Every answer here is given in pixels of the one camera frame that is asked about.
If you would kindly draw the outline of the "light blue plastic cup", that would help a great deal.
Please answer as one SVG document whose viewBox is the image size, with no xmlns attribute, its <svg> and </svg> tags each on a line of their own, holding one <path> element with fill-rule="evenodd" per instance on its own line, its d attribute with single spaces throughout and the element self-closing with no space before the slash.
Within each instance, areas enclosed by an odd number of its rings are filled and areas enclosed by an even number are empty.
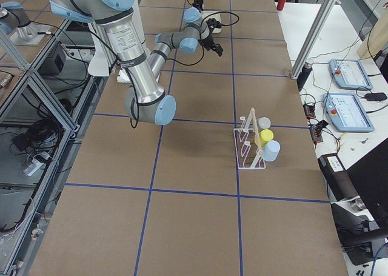
<svg viewBox="0 0 388 276">
<path fill-rule="evenodd" d="M 279 152 L 281 150 L 281 145 L 276 140 L 270 140 L 263 147 L 263 160 L 268 162 L 273 162 L 277 159 Z"/>
</svg>

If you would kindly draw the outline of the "far teach pendant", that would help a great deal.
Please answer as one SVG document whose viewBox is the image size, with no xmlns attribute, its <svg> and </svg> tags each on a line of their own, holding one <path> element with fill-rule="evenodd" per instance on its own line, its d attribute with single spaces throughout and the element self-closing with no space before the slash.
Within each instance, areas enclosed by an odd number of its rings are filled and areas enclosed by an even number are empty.
<svg viewBox="0 0 388 276">
<path fill-rule="evenodd" d="M 373 85 L 361 61 L 356 59 L 331 59 L 329 67 L 334 81 L 340 89 L 373 89 Z"/>
</svg>

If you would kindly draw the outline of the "teach pendant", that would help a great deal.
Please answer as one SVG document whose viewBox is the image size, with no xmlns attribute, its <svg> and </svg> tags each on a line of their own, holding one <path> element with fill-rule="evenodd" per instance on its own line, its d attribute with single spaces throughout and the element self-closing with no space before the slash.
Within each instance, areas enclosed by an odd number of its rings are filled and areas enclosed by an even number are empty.
<svg viewBox="0 0 388 276">
<path fill-rule="evenodd" d="M 373 89 L 373 85 L 361 61 L 356 59 L 331 59 L 329 67 L 334 81 L 340 89 Z"/>
<path fill-rule="evenodd" d="M 339 132 L 369 133 L 375 130 L 358 97 L 352 93 L 326 93 L 324 110 Z"/>
</svg>

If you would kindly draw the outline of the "black power adapter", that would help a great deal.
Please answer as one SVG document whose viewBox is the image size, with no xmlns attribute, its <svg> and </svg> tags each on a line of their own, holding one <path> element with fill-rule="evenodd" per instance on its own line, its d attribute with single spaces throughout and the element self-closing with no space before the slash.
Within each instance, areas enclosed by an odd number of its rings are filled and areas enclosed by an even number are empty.
<svg viewBox="0 0 388 276">
<path fill-rule="evenodd" d="M 367 101 L 385 101 L 387 99 L 387 95 L 383 92 L 372 92 L 372 93 L 367 93 L 364 95 L 364 98 Z"/>
</svg>

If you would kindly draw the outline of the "yellow plastic cup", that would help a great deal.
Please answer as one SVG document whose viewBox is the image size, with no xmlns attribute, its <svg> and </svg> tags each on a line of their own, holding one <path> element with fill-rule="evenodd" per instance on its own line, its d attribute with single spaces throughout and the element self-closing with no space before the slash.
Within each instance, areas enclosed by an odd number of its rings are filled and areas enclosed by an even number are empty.
<svg viewBox="0 0 388 276">
<path fill-rule="evenodd" d="M 264 129 L 260 132 L 255 132 L 255 144 L 264 147 L 269 141 L 273 140 L 274 134 L 270 129 Z"/>
</svg>

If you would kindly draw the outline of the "grey plastic cup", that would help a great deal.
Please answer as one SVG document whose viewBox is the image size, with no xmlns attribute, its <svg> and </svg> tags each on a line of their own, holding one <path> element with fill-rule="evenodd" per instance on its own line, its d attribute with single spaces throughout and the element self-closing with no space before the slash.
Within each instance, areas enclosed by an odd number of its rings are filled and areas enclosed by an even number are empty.
<svg viewBox="0 0 388 276">
<path fill-rule="evenodd" d="M 269 129 L 272 123 L 268 117 L 263 116 L 257 119 L 257 125 L 259 130 L 264 130 L 264 129 Z"/>
</svg>

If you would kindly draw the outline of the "cream plastic tray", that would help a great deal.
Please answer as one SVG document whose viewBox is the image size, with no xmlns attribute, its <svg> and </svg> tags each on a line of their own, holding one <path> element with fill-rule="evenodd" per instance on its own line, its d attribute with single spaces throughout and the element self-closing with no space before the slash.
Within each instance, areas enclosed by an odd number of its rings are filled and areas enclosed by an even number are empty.
<svg viewBox="0 0 388 276">
<path fill-rule="evenodd" d="M 214 34 L 220 34 L 222 32 L 221 27 L 221 14 L 217 11 L 204 10 L 201 12 L 201 16 L 207 25 L 210 25 Z"/>
</svg>

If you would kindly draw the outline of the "aluminium frame post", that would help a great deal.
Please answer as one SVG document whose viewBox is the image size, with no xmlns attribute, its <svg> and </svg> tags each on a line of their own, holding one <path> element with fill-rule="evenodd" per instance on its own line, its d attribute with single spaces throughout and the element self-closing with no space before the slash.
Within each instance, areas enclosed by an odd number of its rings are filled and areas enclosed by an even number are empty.
<svg viewBox="0 0 388 276">
<path fill-rule="evenodd" d="M 299 51 L 298 57 L 292 67 L 290 77 L 296 79 L 301 71 L 304 63 L 309 57 L 310 52 L 318 38 L 319 33 L 321 32 L 333 6 L 335 5 L 336 0 L 324 0 L 321 4 L 321 7 L 318 10 L 318 13 L 312 23 L 312 26 L 307 34 L 307 37 L 304 41 L 301 50 Z"/>
</svg>

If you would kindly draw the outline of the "white cup drying rack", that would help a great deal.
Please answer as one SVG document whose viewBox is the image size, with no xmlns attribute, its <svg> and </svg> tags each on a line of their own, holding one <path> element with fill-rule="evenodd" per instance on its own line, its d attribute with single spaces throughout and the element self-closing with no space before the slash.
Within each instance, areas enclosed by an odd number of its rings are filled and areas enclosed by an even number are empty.
<svg viewBox="0 0 388 276">
<path fill-rule="evenodd" d="M 264 170 L 264 151 L 259 138 L 259 128 L 252 107 L 248 116 L 241 116 L 241 125 L 233 129 L 237 167 L 239 170 Z"/>
</svg>

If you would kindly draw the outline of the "black monitor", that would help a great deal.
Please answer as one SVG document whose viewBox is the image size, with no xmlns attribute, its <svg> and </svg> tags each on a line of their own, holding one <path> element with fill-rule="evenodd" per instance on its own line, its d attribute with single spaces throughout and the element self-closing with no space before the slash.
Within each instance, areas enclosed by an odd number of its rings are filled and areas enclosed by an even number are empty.
<svg viewBox="0 0 388 276">
<path fill-rule="evenodd" d="M 387 223 L 387 140 L 363 156 L 347 173 L 373 218 Z"/>
</svg>

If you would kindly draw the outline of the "black water bottle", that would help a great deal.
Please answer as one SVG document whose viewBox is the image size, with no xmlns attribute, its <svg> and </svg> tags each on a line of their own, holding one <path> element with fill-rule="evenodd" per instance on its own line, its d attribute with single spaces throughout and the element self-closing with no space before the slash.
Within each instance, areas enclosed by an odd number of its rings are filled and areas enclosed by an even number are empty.
<svg viewBox="0 0 388 276">
<path fill-rule="evenodd" d="M 302 91 L 304 88 L 304 85 L 312 72 L 313 67 L 313 60 L 312 59 L 307 59 L 302 67 L 301 73 L 298 75 L 296 82 L 298 86 L 298 91 Z"/>
</svg>

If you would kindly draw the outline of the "near teach pendant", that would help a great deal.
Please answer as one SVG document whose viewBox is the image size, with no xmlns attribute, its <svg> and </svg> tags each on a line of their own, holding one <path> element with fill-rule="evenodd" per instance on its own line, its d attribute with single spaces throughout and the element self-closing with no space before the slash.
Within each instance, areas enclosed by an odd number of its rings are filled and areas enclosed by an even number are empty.
<svg viewBox="0 0 388 276">
<path fill-rule="evenodd" d="M 339 132 L 369 133 L 375 130 L 358 97 L 352 93 L 326 93 L 324 110 Z"/>
</svg>

